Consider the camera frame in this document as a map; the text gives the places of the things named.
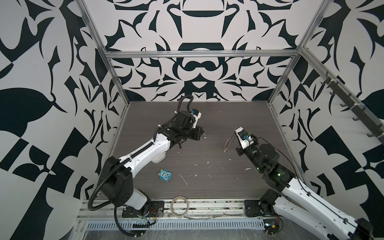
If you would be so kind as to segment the silver keyring with keys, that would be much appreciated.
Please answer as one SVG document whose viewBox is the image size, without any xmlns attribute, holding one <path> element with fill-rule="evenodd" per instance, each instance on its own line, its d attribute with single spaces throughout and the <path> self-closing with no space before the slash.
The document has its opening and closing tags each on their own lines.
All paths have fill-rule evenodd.
<svg viewBox="0 0 384 240">
<path fill-rule="evenodd" d="M 233 143 L 233 141 L 237 138 L 236 136 L 236 130 L 233 130 L 232 132 L 232 135 L 228 138 L 228 140 L 226 141 L 225 145 L 224 145 L 224 152 L 225 153 L 228 153 L 229 152 L 229 149 Z"/>
</svg>

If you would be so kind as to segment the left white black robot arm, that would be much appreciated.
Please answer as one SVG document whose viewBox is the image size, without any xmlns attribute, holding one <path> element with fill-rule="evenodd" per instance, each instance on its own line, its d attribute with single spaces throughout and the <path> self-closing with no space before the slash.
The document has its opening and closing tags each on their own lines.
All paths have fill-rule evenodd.
<svg viewBox="0 0 384 240">
<path fill-rule="evenodd" d="M 89 199 L 88 209 L 95 211 L 112 204 L 145 211 L 150 198 L 134 188 L 133 179 L 147 164 L 164 160 L 172 147 L 181 146 L 186 140 L 199 141 L 204 134 L 203 128 L 198 126 L 201 116 L 197 109 L 179 111 L 169 123 L 158 127 L 151 140 L 135 151 L 120 158 L 109 157 Z"/>
</svg>

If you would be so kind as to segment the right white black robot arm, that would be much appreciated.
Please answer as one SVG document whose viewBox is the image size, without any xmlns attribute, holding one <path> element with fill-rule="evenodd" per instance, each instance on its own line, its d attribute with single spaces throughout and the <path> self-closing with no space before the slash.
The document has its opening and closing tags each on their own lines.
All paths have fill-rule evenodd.
<svg viewBox="0 0 384 240">
<path fill-rule="evenodd" d="M 303 227 L 320 240 L 371 240 L 373 226 L 331 205 L 305 185 L 295 173 L 278 162 L 270 144 L 252 138 L 239 140 L 238 155 L 246 155 L 271 187 L 260 199 L 268 215 L 282 216 Z"/>
</svg>

